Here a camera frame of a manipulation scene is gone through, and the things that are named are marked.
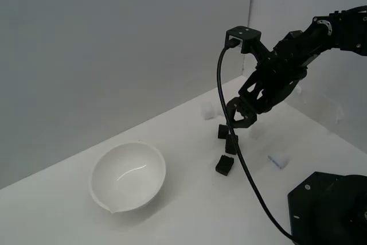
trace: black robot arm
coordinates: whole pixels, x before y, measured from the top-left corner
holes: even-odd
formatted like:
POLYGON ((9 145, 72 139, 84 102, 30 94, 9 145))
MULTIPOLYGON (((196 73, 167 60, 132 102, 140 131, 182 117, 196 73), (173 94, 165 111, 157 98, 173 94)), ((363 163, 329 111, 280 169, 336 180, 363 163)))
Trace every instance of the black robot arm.
POLYGON ((241 53, 251 53, 256 70, 239 90, 239 97, 227 103, 234 128, 247 128, 257 114, 269 111, 293 91, 307 75, 307 66, 322 52, 338 48, 367 56, 367 6, 314 17, 304 31, 289 32, 269 51, 260 41, 261 32, 243 26, 228 30, 225 44, 241 41, 241 53), (239 112, 244 119, 235 120, 239 112))

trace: bowl rim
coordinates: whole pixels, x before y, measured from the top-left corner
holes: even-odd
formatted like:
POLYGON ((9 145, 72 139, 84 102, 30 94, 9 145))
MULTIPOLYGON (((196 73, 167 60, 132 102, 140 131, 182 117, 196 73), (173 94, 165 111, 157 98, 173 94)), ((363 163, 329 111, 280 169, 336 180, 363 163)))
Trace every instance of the bowl rim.
POLYGON ((115 147, 113 147, 112 149, 109 149, 107 152, 103 153, 95 162, 94 166, 92 167, 92 170, 89 174, 89 180, 88 180, 88 187, 89 187, 89 193, 91 194, 93 200, 98 204, 100 205, 102 208, 110 211, 111 213, 114 213, 114 212, 127 212, 127 211, 132 211, 133 209, 137 209, 137 208, 140 208, 144 205, 146 205, 147 203, 149 203, 150 200, 152 200, 156 195, 157 193, 159 192, 159 190, 161 189, 162 185, 163 185, 163 182, 166 178, 166 161, 165 159, 163 158, 163 155, 162 153, 154 146, 146 143, 146 142, 142 142, 142 141, 131 141, 131 142, 124 142, 124 143, 121 143, 120 145, 117 145, 115 147), (161 160, 161 164, 162 164, 162 167, 163 167, 163 175, 162 175, 162 179, 160 181, 160 183, 158 184, 157 188, 155 189, 155 191, 153 191, 153 193, 147 197, 147 199, 145 200, 142 200, 138 206, 136 207, 133 207, 133 208, 119 208, 118 210, 116 211, 111 211, 109 207, 107 207, 105 204, 103 204, 97 197, 97 195, 95 195, 94 191, 93 191, 93 188, 92 188, 92 177, 93 177, 93 173, 96 169, 96 166, 97 164, 101 161, 101 159, 106 156, 108 153, 110 153, 111 151, 113 151, 113 149, 116 149, 117 147, 120 147, 120 146, 124 146, 124 145, 129 145, 129 144, 139 144, 139 145, 144 145, 144 146, 147 146, 149 147, 153 152, 155 152, 159 159, 161 160))

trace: black cable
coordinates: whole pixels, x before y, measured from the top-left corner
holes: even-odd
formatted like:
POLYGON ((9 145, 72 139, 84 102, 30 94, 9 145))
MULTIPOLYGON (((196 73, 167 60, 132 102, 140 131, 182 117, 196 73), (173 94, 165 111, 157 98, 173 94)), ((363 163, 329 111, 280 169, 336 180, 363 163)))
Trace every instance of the black cable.
POLYGON ((346 13, 360 13, 362 11, 367 11, 367 6, 359 6, 346 11, 346 13))
POLYGON ((240 163, 242 165, 242 168, 243 170, 245 171, 245 174, 247 176, 247 179, 248 181, 250 182, 251 184, 251 187, 253 189, 253 191, 255 192, 255 195, 257 197, 257 199, 259 200, 260 202, 260 205, 263 207, 264 209, 264 212, 267 214, 267 216, 269 217, 269 219, 273 222, 273 224, 275 225, 275 227, 283 234, 285 235, 287 238, 289 238, 290 240, 292 240, 294 243, 300 245, 300 243, 296 240, 296 238, 294 236, 292 236, 291 234, 289 234, 286 230, 284 230, 282 228, 282 226, 275 220, 275 218, 273 217, 273 215, 271 214, 271 212, 269 211, 268 207, 266 206, 265 202, 264 202, 264 199, 262 198, 259 190, 257 189, 256 185, 255 185, 255 182, 253 181, 252 179, 252 176, 250 174, 250 171, 248 170, 247 168, 247 165, 246 165, 246 162, 242 156, 242 152, 240 150, 240 146, 237 142, 237 139, 236 139, 236 134, 235 134, 235 131, 231 125, 231 122, 229 120, 229 116, 228 116, 228 112, 227 112, 227 108, 226 108, 226 105, 225 105, 225 101, 224 101, 224 96, 223 96, 223 91, 222 91, 222 81, 221 81, 221 67, 222 67, 222 62, 223 62, 223 57, 224 57, 224 54, 225 52, 229 49, 229 48, 234 48, 235 46, 237 46, 239 44, 239 40, 236 40, 235 38, 231 39, 232 42, 234 42, 232 45, 231 43, 229 43, 228 45, 226 45, 222 52, 220 53, 219 55, 219 59, 218 59, 218 66, 217 66, 217 86, 218 86, 218 94, 219 94, 219 99, 220 99, 220 103, 222 105, 222 109, 223 109, 223 113, 224 113, 224 116, 225 116, 225 119, 227 121, 227 125, 228 125, 228 128, 229 128, 229 132, 231 134, 231 138, 232 138, 232 142, 235 146, 235 149, 236 149, 236 153, 237 155, 239 156, 239 160, 240 160, 240 163))

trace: white wall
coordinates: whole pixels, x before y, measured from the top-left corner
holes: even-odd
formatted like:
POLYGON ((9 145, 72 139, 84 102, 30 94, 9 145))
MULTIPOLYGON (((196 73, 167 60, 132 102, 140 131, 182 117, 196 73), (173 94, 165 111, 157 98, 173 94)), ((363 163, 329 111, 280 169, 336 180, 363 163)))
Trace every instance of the white wall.
MULTIPOLYGON (((215 87, 249 0, 0 0, 0 188, 215 87)), ((241 74, 228 56, 224 79, 241 74)))
MULTIPOLYGON (((262 31, 263 43, 272 49, 289 31, 305 30, 314 16, 366 4, 367 0, 252 0, 249 25, 262 31)), ((247 73, 253 69, 246 62, 245 66, 247 73)), ((313 61, 300 82, 306 103, 294 96, 287 101, 367 152, 366 74, 366 57, 333 49, 313 61), (345 116, 335 125, 327 117, 340 107, 345 116)))

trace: white tabletop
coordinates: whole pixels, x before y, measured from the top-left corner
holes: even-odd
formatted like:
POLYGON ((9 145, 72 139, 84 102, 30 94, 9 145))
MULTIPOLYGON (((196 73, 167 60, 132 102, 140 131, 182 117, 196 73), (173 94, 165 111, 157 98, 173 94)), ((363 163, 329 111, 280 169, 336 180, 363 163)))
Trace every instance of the white tabletop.
MULTIPOLYGON (((224 85, 226 100, 244 80, 224 85)), ((216 90, 0 190, 0 243, 292 244, 264 214, 237 158, 227 177, 215 171, 224 118, 201 118, 208 101, 217 101, 216 90), (99 156, 135 140, 162 152, 166 180, 145 208, 111 214, 90 197, 89 173, 99 156)), ((287 194, 312 172, 367 175, 365 153, 292 107, 281 103, 259 120, 266 131, 257 140, 247 138, 248 130, 237 134, 255 183, 286 230, 287 194), (291 158, 283 170, 267 158, 275 151, 291 158)))

